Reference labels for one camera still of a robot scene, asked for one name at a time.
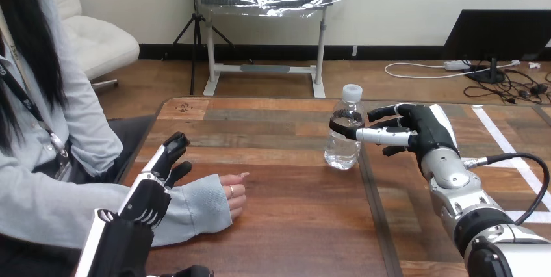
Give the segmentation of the person's hand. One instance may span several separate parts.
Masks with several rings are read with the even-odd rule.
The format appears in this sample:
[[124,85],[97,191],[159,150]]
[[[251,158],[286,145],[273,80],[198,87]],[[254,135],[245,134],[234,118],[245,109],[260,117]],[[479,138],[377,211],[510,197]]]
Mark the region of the person's hand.
[[237,175],[228,174],[219,177],[228,201],[232,221],[236,220],[244,211],[247,202],[245,184],[249,175],[249,172],[243,172]]

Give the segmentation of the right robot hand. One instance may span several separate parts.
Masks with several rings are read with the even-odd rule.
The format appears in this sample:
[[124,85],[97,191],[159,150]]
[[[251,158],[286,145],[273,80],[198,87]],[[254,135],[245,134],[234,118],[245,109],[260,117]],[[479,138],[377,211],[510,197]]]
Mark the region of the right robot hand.
[[367,112],[370,127],[344,127],[337,133],[358,142],[384,145],[390,157],[408,151],[418,163],[429,152],[446,149],[460,155],[451,123],[439,105],[398,103]]

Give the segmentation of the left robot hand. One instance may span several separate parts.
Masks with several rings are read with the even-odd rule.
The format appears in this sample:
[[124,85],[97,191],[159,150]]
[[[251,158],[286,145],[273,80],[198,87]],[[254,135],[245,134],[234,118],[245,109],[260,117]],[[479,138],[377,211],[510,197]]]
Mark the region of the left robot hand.
[[189,145],[182,132],[174,133],[137,175],[116,212],[94,210],[76,276],[146,276],[153,230],[166,215],[169,191],[192,169],[188,161],[176,163]]

